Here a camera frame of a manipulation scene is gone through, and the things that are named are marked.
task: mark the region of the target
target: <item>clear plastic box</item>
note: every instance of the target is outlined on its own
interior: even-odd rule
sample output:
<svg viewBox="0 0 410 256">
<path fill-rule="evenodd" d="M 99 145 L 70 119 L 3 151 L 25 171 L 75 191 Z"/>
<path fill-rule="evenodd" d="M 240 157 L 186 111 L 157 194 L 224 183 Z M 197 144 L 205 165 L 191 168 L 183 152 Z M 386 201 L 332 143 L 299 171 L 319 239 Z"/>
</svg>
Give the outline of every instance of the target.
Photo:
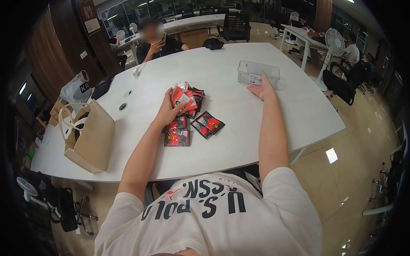
<svg viewBox="0 0 410 256">
<path fill-rule="evenodd" d="M 238 67 L 238 82 L 246 85 L 262 85 L 262 71 L 276 90 L 276 82 L 280 79 L 279 68 L 251 61 L 240 61 Z"/>
</svg>

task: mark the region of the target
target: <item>smartphone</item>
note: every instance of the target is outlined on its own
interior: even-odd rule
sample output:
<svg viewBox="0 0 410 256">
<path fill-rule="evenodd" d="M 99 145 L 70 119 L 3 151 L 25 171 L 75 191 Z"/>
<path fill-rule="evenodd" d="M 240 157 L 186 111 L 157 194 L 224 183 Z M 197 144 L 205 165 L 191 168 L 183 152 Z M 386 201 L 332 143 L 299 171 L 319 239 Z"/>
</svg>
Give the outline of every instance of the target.
<svg viewBox="0 0 410 256">
<path fill-rule="evenodd" d="M 162 38 L 161 38 L 161 40 L 163 40 L 164 43 L 165 43 L 165 38 L 166 38 L 166 32 L 164 32 L 164 35 L 163 35 Z"/>
</svg>

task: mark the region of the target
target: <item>white table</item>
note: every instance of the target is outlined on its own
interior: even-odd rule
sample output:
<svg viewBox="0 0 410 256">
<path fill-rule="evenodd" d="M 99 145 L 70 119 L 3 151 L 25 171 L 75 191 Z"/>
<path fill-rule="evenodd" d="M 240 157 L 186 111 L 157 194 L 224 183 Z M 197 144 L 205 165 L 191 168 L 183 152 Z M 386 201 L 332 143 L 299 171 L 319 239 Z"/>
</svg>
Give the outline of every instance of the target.
<svg viewBox="0 0 410 256">
<path fill-rule="evenodd" d="M 225 20 L 225 14 L 210 14 L 210 15 L 203 15 L 191 18 L 185 18 L 182 20 L 171 21 L 164 24 L 164 30 L 167 34 L 175 34 L 187 30 L 199 29 L 204 27 L 212 27 L 216 25 L 222 25 L 223 21 Z M 130 37 L 125 38 L 119 42 L 119 48 L 129 44 L 131 46 L 132 55 L 136 63 L 138 64 L 137 60 L 137 50 L 136 50 L 136 42 L 140 40 L 140 36 L 138 33 L 132 35 Z"/>
<path fill-rule="evenodd" d="M 292 164 L 307 146 L 345 128 L 316 84 L 277 48 L 269 43 L 231 43 L 221 50 L 202 47 L 151 60 L 137 80 L 131 69 L 114 77 L 109 91 L 97 100 L 115 120 L 106 172 L 92 174 L 68 160 L 59 127 L 50 125 L 31 170 L 74 180 L 119 182 L 128 158 L 156 116 L 165 91 L 184 81 L 205 90 L 201 113 L 209 111 L 226 125 L 208 140 L 192 128 L 190 147 L 164 147 L 162 135 L 150 179 L 190 177 L 258 162 L 263 102 L 237 82 L 240 60 L 280 68 L 277 95 Z M 124 97 L 128 90 L 132 90 L 131 95 Z M 118 108 L 124 102 L 128 106 L 120 112 Z"/>
<path fill-rule="evenodd" d="M 283 39 L 282 42 L 280 43 L 280 51 L 283 51 L 283 46 L 284 46 L 284 41 L 286 40 L 286 36 L 287 33 L 289 32 L 290 34 L 296 36 L 297 38 L 299 38 L 300 40 L 302 40 L 303 42 L 305 42 L 305 51 L 303 54 L 303 60 L 302 60 L 302 66 L 301 69 L 303 71 L 305 71 L 305 67 L 306 67 L 306 60 L 307 60 L 307 56 L 308 56 L 308 51 L 309 48 L 314 48 L 314 49 L 318 49 L 318 50 L 323 50 L 323 51 L 327 51 L 328 47 L 316 40 L 313 40 L 310 36 L 308 36 L 308 32 L 304 29 L 298 28 L 298 27 L 293 27 L 293 26 L 289 26 L 289 25 L 285 25 L 285 24 L 281 24 L 282 26 L 285 27 L 285 30 L 283 31 Z"/>
<path fill-rule="evenodd" d="M 235 8 L 229 8 L 229 12 L 241 12 L 241 10 L 238 10 L 238 9 L 235 9 Z M 199 11 L 194 11 L 194 14 L 198 16 Z M 177 15 L 174 16 L 174 18 L 180 19 L 180 18 L 182 18 L 182 14 L 177 14 Z"/>
</svg>

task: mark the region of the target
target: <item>wall socket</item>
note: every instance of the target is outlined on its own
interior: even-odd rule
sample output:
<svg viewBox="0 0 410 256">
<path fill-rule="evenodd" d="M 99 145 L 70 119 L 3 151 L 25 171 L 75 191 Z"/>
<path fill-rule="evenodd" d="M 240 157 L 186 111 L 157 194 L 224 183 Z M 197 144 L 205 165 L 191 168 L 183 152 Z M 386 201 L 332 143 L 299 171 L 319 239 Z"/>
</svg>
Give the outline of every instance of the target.
<svg viewBox="0 0 410 256">
<path fill-rule="evenodd" d="M 81 59 L 84 59 L 86 56 L 87 56 L 87 52 L 86 52 L 86 51 L 83 51 L 83 52 L 80 54 Z"/>
</svg>

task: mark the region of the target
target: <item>tiled floor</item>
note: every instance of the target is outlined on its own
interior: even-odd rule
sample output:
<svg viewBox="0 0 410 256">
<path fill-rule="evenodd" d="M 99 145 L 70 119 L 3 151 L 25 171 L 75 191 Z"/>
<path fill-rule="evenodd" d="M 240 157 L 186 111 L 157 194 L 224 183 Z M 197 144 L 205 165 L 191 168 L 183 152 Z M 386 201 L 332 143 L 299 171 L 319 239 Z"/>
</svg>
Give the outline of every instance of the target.
<svg viewBox="0 0 410 256">
<path fill-rule="evenodd" d="M 273 40 L 265 33 L 274 32 L 269 25 L 253 23 L 251 27 L 251 42 L 269 42 L 279 48 L 280 40 Z M 301 65 L 298 54 L 284 52 Z M 308 62 L 305 71 L 316 76 L 320 68 Z M 375 191 L 371 181 L 380 179 L 383 161 L 390 167 L 390 153 L 399 142 L 387 105 L 377 93 L 372 96 L 358 91 L 352 106 L 338 97 L 334 97 L 332 103 L 337 106 L 346 129 L 309 146 L 292 169 L 322 222 L 322 255 L 344 255 L 344 252 L 357 255 L 368 241 L 375 221 L 380 218 L 380 215 L 362 216 L 364 210 L 375 207 L 375 203 L 368 200 L 372 189 Z M 330 149 L 337 155 L 332 164 L 326 155 Z M 88 195 L 91 198 L 90 213 L 98 215 L 98 225 L 104 221 L 118 188 L 114 183 L 96 183 L 95 190 L 89 191 L 73 181 L 54 179 L 54 182 L 71 187 L 76 201 Z M 62 243 L 70 255 L 93 255 L 93 240 L 83 235 L 83 230 L 82 235 L 75 231 L 64 233 L 59 224 L 52 224 L 52 229 L 58 250 Z"/>
</svg>

